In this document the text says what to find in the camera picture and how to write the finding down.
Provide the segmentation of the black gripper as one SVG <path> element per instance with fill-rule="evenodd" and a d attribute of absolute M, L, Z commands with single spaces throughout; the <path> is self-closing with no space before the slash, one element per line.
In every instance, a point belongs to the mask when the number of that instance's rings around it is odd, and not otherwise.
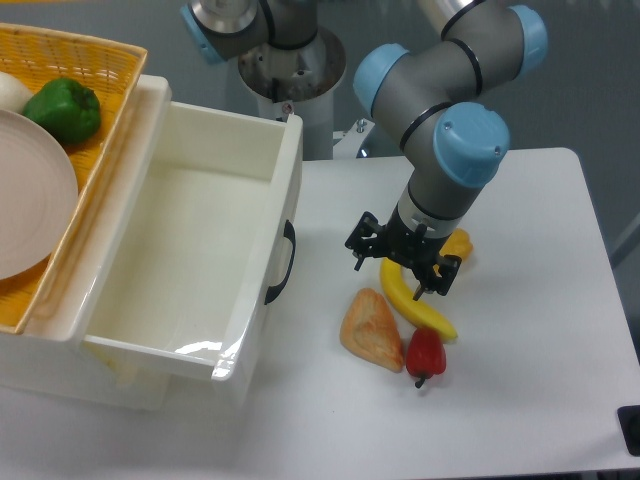
<path fill-rule="evenodd" d="M 397 204 L 383 226 L 371 212 L 365 211 L 345 241 L 345 247 L 356 259 L 354 270 L 359 271 L 367 258 L 381 258 L 386 254 L 392 261 L 412 269 L 419 282 L 413 294 L 414 301 L 423 294 L 446 296 L 462 259 L 439 254 L 441 238 L 436 236 L 435 221 L 436 218 L 420 210 L 403 211 Z"/>

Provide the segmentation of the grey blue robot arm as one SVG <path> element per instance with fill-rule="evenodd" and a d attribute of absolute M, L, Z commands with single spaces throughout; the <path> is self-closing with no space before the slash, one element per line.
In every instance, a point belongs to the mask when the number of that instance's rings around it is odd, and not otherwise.
<path fill-rule="evenodd" d="M 423 1 L 440 40 L 412 54 L 371 51 L 353 90 L 371 120 L 413 166 L 385 224 L 362 215 L 346 240 L 358 261 L 387 258 L 409 269 L 418 293 L 446 294 L 460 260 L 442 247 L 510 147 L 504 120 L 478 103 L 492 88 L 537 68 L 548 52 L 541 16 L 497 1 Z M 313 1 L 189 1 L 183 21 L 212 64 L 235 60 L 263 117 L 298 115 L 321 152 L 332 94 L 346 68 L 340 41 L 320 26 Z"/>

